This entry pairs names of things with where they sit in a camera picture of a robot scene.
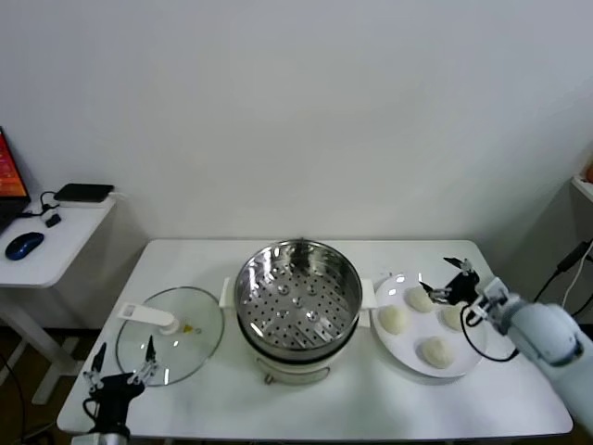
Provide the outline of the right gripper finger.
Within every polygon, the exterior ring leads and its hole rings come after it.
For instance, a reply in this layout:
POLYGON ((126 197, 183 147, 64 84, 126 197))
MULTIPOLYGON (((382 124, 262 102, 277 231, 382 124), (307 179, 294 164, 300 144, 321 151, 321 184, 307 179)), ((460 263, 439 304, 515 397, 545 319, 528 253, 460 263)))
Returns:
POLYGON ((473 266, 468 259, 444 257, 443 260, 459 270, 458 275, 468 277, 473 274, 473 266))
POLYGON ((419 285, 433 303, 450 304, 451 287, 433 288, 422 281, 419 282, 419 285))

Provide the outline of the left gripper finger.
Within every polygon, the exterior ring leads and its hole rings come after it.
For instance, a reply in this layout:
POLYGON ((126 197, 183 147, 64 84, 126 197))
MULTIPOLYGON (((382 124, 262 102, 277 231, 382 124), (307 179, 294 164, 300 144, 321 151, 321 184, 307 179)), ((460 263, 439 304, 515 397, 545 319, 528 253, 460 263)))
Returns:
POLYGON ((93 357, 91 368, 82 372, 90 392, 96 392, 103 387, 103 383, 101 382, 101 370, 106 350, 107 344, 103 343, 97 354, 93 357))
POLYGON ((138 370, 132 373, 128 378, 129 384, 148 384, 154 377, 158 370, 158 362, 156 359, 156 350, 154 347, 153 337, 150 336, 145 348, 145 361, 138 370))

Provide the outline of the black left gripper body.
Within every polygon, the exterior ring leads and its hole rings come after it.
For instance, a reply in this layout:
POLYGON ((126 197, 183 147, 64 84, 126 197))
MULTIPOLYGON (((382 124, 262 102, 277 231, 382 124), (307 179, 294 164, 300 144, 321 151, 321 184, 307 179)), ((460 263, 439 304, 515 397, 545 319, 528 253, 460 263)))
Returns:
POLYGON ((101 379, 103 387, 90 397, 98 407, 91 433, 129 434, 127 416, 131 401, 145 390, 145 384, 133 373, 110 375, 101 379))

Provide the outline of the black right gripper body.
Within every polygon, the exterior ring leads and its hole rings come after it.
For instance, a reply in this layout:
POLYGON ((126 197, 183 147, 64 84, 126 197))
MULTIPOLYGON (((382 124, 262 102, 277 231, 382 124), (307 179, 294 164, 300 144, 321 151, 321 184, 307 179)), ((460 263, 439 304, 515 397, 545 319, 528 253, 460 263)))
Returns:
POLYGON ((476 287, 479 284, 479 281, 480 277, 476 272, 458 273, 446 285, 446 290, 448 291, 448 295, 446 296, 447 303, 474 303, 478 298, 476 287))

